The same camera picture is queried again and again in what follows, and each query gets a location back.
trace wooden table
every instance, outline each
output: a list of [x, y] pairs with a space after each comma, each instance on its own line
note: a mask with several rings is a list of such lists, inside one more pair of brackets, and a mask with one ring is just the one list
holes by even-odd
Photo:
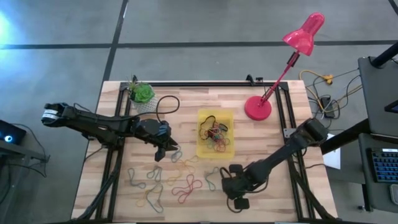
[[[312, 117], [307, 100], [307, 93], [302, 81], [288, 81], [292, 105], [297, 124], [301, 124], [307, 118]], [[120, 82], [104, 82], [98, 103], [97, 113], [113, 116]], [[272, 113], [265, 121], [253, 121], [249, 119], [243, 109], [246, 99], [253, 95], [262, 95], [263, 87], [154, 87], [157, 96], [175, 95], [181, 100], [180, 109], [173, 114], [162, 115], [172, 127], [172, 137], [180, 144], [183, 157], [189, 159], [195, 155], [197, 139], [197, 111], [200, 108], [229, 108], [234, 111], [234, 140], [235, 157], [232, 161], [216, 159], [199, 159], [199, 162], [189, 163], [196, 167], [195, 179], [203, 182], [203, 187], [195, 189], [188, 196], [184, 204], [177, 202], [177, 196], [172, 195], [173, 187], [186, 187], [185, 170], [181, 178], [174, 186], [169, 186], [165, 181], [169, 177], [178, 175], [177, 165], [170, 160], [171, 153], [159, 163], [154, 161], [155, 149], [138, 139], [127, 138], [124, 148], [123, 163], [119, 179], [118, 196], [116, 199], [114, 222], [273, 222], [296, 221], [292, 186], [289, 170], [286, 162], [279, 164], [272, 170], [269, 177], [268, 188], [259, 193], [246, 197], [250, 199], [251, 208], [239, 214], [232, 213], [226, 206], [226, 195], [221, 190], [221, 177], [219, 174], [211, 175], [209, 179], [215, 183], [216, 190], [209, 191], [204, 180], [205, 172], [213, 167], [228, 167], [231, 164], [243, 166], [252, 161], [263, 159], [284, 144], [280, 130], [279, 114], [275, 96], [271, 97]], [[173, 99], [161, 103], [161, 111], [169, 111], [175, 108]], [[87, 154], [100, 148], [98, 142], [91, 142]], [[106, 150], [89, 158], [81, 173], [80, 184], [76, 195], [72, 217], [78, 217], [91, 203], [98, 193], [103, 175]], [[305, 165], [323, 162], [319, 148], [308, 148], [304, 157]], [[162, 185], [164, 191], [161, 196], [161, 204], [164, 207], [162, 213], [155, 212], [148, 203], [144, 207], [137, 207], [136, 202], [144, 196], [144, 190], [130, 185], [128, 168], [136, 171], [134, 183], [145, 182], [146, 189], [155, 185], [154, 180], [147, 179], [147, 173], [155, 165], [161, 166]], [[310, 188], [326, 210], [336, 217], [335, 203], [331, 194], [326, 170], [323, 166], [316, 166], [307, 170]], [[306, 212], [303, 193], [300, 194], [303, 211]], [[157, 195], [150, 194], [149, 198], [155, 202]]]

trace butcher block tabletop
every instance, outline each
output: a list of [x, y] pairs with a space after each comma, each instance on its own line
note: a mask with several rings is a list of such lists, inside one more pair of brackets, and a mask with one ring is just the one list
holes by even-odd
[[[286, 81], [289, 84], [290, 97], [297, 125], [311, 118], [310, 105], [303, 81]], [[114, 116], [120, 82], [104, 82], [99, 98], [98, 114]], [[161, 119], [169, 122], [172, 128], [172, 138], [181, 147], [182, 157], [176, 163], [172, 162], [174, 152], [166, 152], [166, 157], [155, 162], [156, 148], [144, 144], [136, 138], [127, 138], [121, 172], [118, 184], [118, 194], [114, 209], [114, 222], [292, 222], [297, 221], [295, 205], [290, 183], [287, 162], [276, 166], [270, 176], [265, 191], [258, 194], [246, 194], [250, 209], [241, 213], [232, 213], [226, 206], [226, 195], [221, 189], [220, 173], [211, 174], [207, 179], [214, 183], [215, 190], [210, 190], [205, 176], [214, 167], [226, 167], [230, 164], [242, 164], [243, 167], [258, 159], [264, 159], [284, 145], [280, 128], [280, 120], [275, 95], [271, 96], [272, 113], [264, 121], [253, 121], [244, 112], [244, 103], [254, 95], [264, 94], [263, 87], [154, 87], [158, 98], [174, 95], [180, 99], [180, 109], [172, 114], [162, 114]], [[285, 98], [282, 94], [287, 126], [290, 127]], [[126, 96], [122, 107], [124, 112]], [[162, 100], [159, 111], [174, 110], [177, 103], [173, 98]], [[235, 155], [228, 159], [202, 159], [195, 157], [197, 148], [197, 121], [199, 109], [228, 109], [233, 111], [234, 148]], [[132, 108], [131, 115], [137, 114]], [[142, 119], [155, 118], [154, 115], [144, 115]], [[90, 141], [87, 155], [99, 149], [97, 141]], [[83, 165], [72, 218], [81, 215], [92, 202], [101, 186], [107, 149], [91, 156]], [[308, 148], [304, 156], [305, 166], [323, 163], [319, 148]], [[161, 175], [157, 181], [149, 173], [156, 166], [161, 167]], [[132, 169], [134, 177], [130, 180]], [[324, 166], [307, 169], [311, 191], [315, 194], [326, 210], [336, 217], [336, 208]], [[187, 179], [194, 178], [194, 189], [188, 196], [180, 198], [172, 193], [174, 187], [187, 187]], [[157, 203], [160, 194], [160, 205]], [[105, 198], [104, 215], [108, 211], [110, 190]], [[300, 198], [306, 215], [303, 193]]]

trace potted plant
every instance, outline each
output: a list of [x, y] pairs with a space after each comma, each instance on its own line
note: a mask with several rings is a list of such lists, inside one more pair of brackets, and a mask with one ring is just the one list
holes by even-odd
[[129, 82], [129, 98], [138, 113], [155, 112], [158, 99], [150, 84], [138, 82], [133, 76]]

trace pink desk lamp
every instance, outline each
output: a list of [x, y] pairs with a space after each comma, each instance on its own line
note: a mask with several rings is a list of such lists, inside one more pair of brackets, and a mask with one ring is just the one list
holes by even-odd
[[263, 96], [252, 96], [246, 101], [244, 111], [249, 118], [256, 121], [262, 121], [263, 119], [268, 118], [272, 109], [271, 104], [268, 101], [269, 97], [273, 94], [287, 71], [294, 66], [300, 56], [300, 52], [307, 56], [311, 55], [313, 50], [313, 36], [321, 28], [324, 21], [325, 17], [321, 13], [315, 12], [308, 17], [300, 29], [284, 36], [284, 42], [294, 47], [297, 51], [292, 54], [287, 62], [284, 72], [269, 91], [267, 91]]

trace lamp shade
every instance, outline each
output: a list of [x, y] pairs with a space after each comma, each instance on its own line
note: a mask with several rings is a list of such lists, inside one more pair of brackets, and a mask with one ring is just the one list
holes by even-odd
[[325, 21], [325, 16], [314, 12], [304, 22], [303, 26], [284, 36], [283, 40], [303, 54], [310, 56], [313, 49], [313, 36]]

